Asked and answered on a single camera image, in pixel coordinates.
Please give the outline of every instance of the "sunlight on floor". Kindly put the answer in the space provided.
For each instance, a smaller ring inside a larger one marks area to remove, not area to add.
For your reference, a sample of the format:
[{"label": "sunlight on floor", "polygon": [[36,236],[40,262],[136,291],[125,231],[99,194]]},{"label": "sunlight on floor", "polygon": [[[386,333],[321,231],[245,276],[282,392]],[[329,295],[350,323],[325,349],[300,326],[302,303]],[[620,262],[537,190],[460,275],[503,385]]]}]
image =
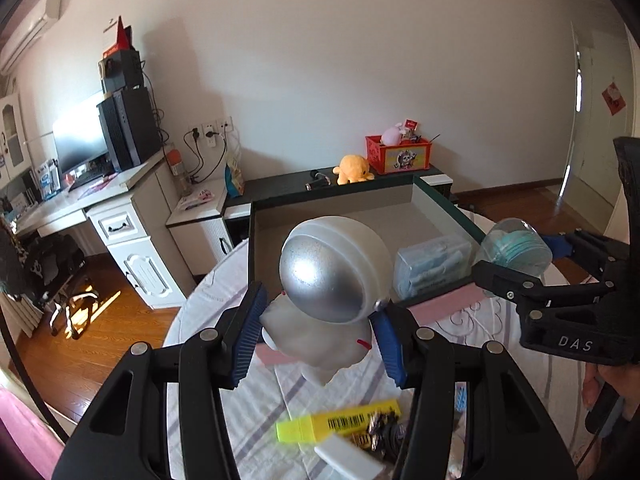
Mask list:
[{"label": "sunlight on floor", "polygon": [[[100,316],[100,314],[103,313],[111,303],[113,303],[115,300],[117,300],[118,297],[120,296],[120,294],[122,294],[121,290],[116,292],[107,301],[105,301],[100,306],[100,308],[98,308],[98,310],[95,310],[94,313],[91,315],[91,322],[93,323],[95,321],[95,319],[98,316]],[[71,323],[73,323],[73,325],[76,327],[76,330],[78,330],[79,334],[84,332],[84,328],[79,329],[78,326],[83,326],[84,325],[84,323],[86,322],[87,315],[88,315],[88,310],[84,308],[82,310],[78,310],[75,314],[73,314],[73,316],[71,316]],[[67,339],[69,339],[71,337],[71,330],[69,330],[68,328],[65,328],[65,336],[66,336]]]}]

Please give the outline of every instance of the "red plastic box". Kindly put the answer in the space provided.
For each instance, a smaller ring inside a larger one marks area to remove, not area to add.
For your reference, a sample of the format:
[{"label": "red plastic box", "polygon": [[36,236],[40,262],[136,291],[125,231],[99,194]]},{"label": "red plastic box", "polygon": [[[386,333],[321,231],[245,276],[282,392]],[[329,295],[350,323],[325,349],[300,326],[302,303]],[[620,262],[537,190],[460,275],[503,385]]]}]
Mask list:
[{"label": "red plastic box", "polygon": [[426,170],[429,167],[431,143],[428,140],[399,146],[381,146],[380,137],[365,137],[367,160],[379,174]]}]

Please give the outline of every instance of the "monitor screen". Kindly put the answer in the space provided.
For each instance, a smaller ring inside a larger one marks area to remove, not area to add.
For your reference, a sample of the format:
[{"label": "monitor screen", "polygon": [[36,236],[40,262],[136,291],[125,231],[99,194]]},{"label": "monitor screen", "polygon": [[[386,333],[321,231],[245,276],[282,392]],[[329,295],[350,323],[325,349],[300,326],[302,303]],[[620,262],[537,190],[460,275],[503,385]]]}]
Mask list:
[{"label": "monitor screen", "polygon": [[68,173],[108,152],[97,108],[102,101],[102,92],[98,92],[53,123],[60,173]]}]

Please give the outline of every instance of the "black tabletop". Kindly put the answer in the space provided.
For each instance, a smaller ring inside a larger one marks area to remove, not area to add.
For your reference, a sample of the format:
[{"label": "black tabletop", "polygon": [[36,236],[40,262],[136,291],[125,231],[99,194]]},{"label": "black tabletop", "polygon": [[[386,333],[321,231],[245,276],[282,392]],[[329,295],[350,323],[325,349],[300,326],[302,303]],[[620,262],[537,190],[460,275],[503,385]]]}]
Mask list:
[{"label": "black tabletop", "polygon": [[[333,167],[330,167],[320,168],[317,170],[320,171],[320,173],[324,173],[331,179],[331,187],[337,186],[338,179],[338,176],[334,175],[333,169]],[[373,168],[370,170],[375,175],[375,179],[366,183],[368,189],[387,187],[390,185],[391,180],[393,181],[394,186],[402,186],[402,184],[410,184],[414,179],[414,176],[442,174],[442,172],[433,165],[428,170],[403,171],[401,173],[388,173],[384,175],[377,174],[376,170]],[[256,180],[248,180],[244,184],[244,194],[236,198],[227,196],[225,200],[225,207],[275,199],[297,193],[308,194],[309,200],[319,198],[319,195],[325,196],[328,189],[327,187],[313,189],[311,191],[306,190],[305,184],[313,180],[310,173],[311,172],[309,170],[299,171],[297,173],[287,173],[283,175],[258,178]],[[346,184],[346,186],[357,185],[358,184]]]}]

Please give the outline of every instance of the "air conditioner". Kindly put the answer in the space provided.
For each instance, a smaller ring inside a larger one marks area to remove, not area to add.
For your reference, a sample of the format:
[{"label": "air conditioner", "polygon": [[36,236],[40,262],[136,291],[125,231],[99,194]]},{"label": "air conditioner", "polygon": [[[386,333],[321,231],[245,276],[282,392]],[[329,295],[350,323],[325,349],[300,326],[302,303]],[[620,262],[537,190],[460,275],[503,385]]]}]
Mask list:
[{"label": "air conditioner", "polygon": [[40,0],[0,52],[0,74],[9,75],[20,56],[60,18],[60,0]]}]

